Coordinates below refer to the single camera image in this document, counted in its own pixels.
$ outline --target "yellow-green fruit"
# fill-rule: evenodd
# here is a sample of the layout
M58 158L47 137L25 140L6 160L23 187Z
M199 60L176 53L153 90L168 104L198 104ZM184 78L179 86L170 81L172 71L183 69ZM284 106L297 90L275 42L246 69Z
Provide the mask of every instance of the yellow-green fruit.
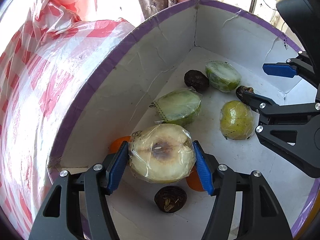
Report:
M220 130L233 140L247 139L254 129L251 110L240 101L230 101L221 109Z

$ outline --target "purple tape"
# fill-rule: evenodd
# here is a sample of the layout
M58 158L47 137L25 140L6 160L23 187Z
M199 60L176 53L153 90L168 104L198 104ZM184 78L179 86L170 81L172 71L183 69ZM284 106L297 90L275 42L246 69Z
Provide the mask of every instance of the purple tape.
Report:
M319 190L320 190L320 179L315 179L315 182L313 183L313 186L312 186L311 191L309 193L308 199L307 199L299 217L297 218L296 222L293 224L293 226L291 228L291 233L292 233L293 237L296 236L296 234L299 232L302 225L306 221L306 219L307 219L307 217L313 207L313 204L316 200L316 197L318 195Z
M161 22L168 19L169 17L187 9L197 4L207 5L215 8L219 8L225 11L229 11L238 14L248 20L259 24L265 29L269 30L284 42L286 42L295 51L299 51L300 47L287 37L283 32L273 27L268 22L263 19L246 12L238 7L218 2L216 0L188 0L172 7L166 8L154 16L148 18L145 22L135 28L131 33L129 33L108 55L108 57L97 67L93 74L89 77L87 82L83 85L75 100L72 102L70 108L68 109L65 118L58 130L57 136L55 138L52 150L50 153L50 158L61 158L64 148L67 144L69 136L76 125L78 118L80 117L85 106L88 104L89 100L93 94L100 87L102 82L107 78L113 68L119 63L122 57L147 33L149 33L154 27L158 26ZM57 177L56 172L50 172L49 175L52 177L52 181ZM298 220L292 227L292 234L295 235L301 228L303 222L308 216L311 207L315 201L315 196L319 190L320 180L316 179L314 185L309 194L308 200L301 212Z

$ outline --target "plastic wrap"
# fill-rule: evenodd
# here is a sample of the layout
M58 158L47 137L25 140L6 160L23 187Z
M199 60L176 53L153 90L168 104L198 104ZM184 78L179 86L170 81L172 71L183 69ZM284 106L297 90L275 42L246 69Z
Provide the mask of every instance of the plastic wrap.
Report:
M254 129L251 109L240 101L230 101L221 109L220 130L233 140L249 138Z
M164 123L186 126L192 123L201 110L202 95L193 89L172 91L152 102Z
M231 92L241 82L241 75L228 62L210 61L205 66L210 85L221 92Z
M134 28L124 19L82 21L96 5L36 0L0 57L0 205L24 239L59 174L50 152L70 104Z
M147 182L171 183L189 176L196 162L188 131L163 123L132 134L129 165Z

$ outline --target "red and white checkered plastic bag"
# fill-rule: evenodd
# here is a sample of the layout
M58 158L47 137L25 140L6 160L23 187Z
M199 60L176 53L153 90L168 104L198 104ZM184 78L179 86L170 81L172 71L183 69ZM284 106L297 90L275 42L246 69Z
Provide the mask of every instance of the red and white checkered plastic bag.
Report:
M134 28L83 21L96 1L37 0L0 57L0 205L24 239L51 186L49 154L68 107Z

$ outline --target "orange fruit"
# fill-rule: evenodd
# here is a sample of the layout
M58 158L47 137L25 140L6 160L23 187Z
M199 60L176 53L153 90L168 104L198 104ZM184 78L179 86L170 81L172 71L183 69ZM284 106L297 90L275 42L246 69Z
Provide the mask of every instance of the orange fruit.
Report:
M117 140L115 140L113 143L111 143L110 147L109 147L109 153L116 153L121 144L123 143L123 141L127 141L129 142L130 141L130 137L131 136L124 136L124 137L121 137L121 138L118 138Z
M186 181L191 189L199 192L205 191L202 187L196 166L193 166L190 175L186 177Z

